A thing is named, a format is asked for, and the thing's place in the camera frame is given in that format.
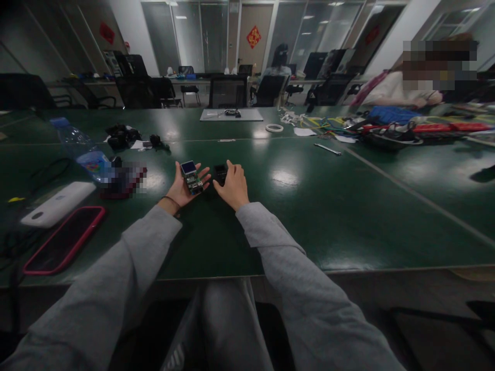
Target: white power bank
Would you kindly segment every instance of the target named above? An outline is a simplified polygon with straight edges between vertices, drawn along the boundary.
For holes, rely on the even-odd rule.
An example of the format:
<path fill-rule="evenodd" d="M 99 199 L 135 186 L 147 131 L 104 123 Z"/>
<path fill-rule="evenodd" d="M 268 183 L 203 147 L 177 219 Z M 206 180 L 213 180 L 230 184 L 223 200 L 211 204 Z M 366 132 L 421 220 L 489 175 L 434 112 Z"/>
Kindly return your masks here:
<path fill-rule="evenodd" d="M 27 214 L 21 223 L 39 228 L 53 227 L 95 189 L 93 183 L 73 182 Z"/>

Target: small screen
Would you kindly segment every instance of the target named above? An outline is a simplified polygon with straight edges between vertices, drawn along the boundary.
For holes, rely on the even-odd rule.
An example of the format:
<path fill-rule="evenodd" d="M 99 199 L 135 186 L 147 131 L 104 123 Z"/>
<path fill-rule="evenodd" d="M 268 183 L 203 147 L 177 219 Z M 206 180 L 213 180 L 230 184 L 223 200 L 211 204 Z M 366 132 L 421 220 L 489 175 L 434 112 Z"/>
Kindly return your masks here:
<path fill-rule="evenodd" d="M 78 210 L 59 231 L 55 232 L 36 257 L 26 266 L 26 270 L 33 272 L 55 270 L 71 252 L 100 212 L 100 208 Z"/>
<path fill-rule="evenodd" d="M 193 171 L 196 171 L 196 165 L 194 165 L 194 161 L 185 162 L 181 164 L 181 166 L 184 174 L 192 173 Z"/>

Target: red decoration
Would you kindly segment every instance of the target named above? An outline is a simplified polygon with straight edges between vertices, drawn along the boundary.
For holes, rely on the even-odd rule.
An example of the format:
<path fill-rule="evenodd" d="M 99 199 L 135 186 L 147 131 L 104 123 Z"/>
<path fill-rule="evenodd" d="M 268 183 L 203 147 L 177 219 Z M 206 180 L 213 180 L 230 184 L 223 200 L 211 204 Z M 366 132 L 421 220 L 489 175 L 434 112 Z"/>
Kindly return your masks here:
<path fill-rule="evenodd" d="M 113 45 L 113 40 L 115 39 L 115 32 L 112 31 L 112 29 L 105 23 L 102 22 L 100 24 L 100 35 L 110 43 L 110 45 Z"/>
<path fill-rule="evenodd" d="M 376 25 L 373 27 L 370 33 L 366 35 L 366 39 L 365 39 L 366 45 L 371 44 L 373 40 L 375 40 L 378 37 L 379 34 L 380 34 L 380 25 Z"/>
<path fill-rule="evenodd" d="M 261 35 L 259 33 L 258 27 L 254 26 L 246 38 L 247 38 L 247 42 L 249 42 L 251 49 L 254 49 L 254 47 L 259 42 L 259 40 L 261 40 Z"/>

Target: person's hand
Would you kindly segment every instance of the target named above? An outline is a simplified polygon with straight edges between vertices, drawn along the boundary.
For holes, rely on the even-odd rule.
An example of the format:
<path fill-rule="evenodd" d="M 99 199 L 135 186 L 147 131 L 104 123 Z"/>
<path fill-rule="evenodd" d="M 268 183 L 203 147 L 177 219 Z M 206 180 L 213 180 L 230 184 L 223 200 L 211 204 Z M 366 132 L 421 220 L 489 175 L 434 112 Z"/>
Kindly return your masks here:
<path fill-rule="evenodd" d="M 427 101 L 424 98 L 416 98 L 412 100 L 412 105 L 418 108 L 426 106 Z"/>
<path fill-rule="evenodd" d="M 196 170 L 199 170 L 200 167 L 201 163 L 196 164 Z M 211 178 L 211 174 L 207 174 L 208 171 L 210 171 L 210 168 L 205 167 L 197 175 L 197 177 L 203 182 L 204 189 L 207 189 L 210 185 L 210 183 L 207 183 L 207 181 Z M 176 161 L 175 179 L 167 193 L 167 197 L 170 197 L 172 200 L 170 200 L 169 198 L 162 198 L 158 205 L 164 208 L 165 211 L 169 212 L 170 214 L 175 215 L 177 211 L 179 211 L 179 209 L 183 208 L 185 205 L 195 199 L 196 196 L 198 195 L 193 196 L 189 191 L 189 188 L 187 188 L 186 181 L 182 177 L 180 164 Z"/>
<path fill-rule="evenodd" d="M 227 160 L 227 166 L 228 172 L 225 185 L 222 187 L 216 180 L 213 180 L 213 186 L 220 197 L 237 212 L 241 206 L 249 204 L 248 184 L 241 165 L 232 165 Z"/>
<path fill-rule="evenodd" d="M 435 93 L 433 93 L 429 98 L 428 98 L 428 104 L 429 105 L 436 105 L 436 104 L 440 104 L 442 103 L 443 101 L 443 95 L 442 93 L 436 91 Z"/>

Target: door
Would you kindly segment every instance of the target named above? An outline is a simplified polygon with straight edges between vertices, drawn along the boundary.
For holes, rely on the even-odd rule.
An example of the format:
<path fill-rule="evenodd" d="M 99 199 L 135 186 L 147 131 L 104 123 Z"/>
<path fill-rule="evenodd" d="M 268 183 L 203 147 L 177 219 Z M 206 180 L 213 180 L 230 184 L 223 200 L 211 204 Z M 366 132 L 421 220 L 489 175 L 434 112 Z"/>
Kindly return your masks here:
<path fill-rule="evenodd" d="M 242 5 L 239 35 L 239 64 L 256 64 L 262 72 L 273 5 Z"/>

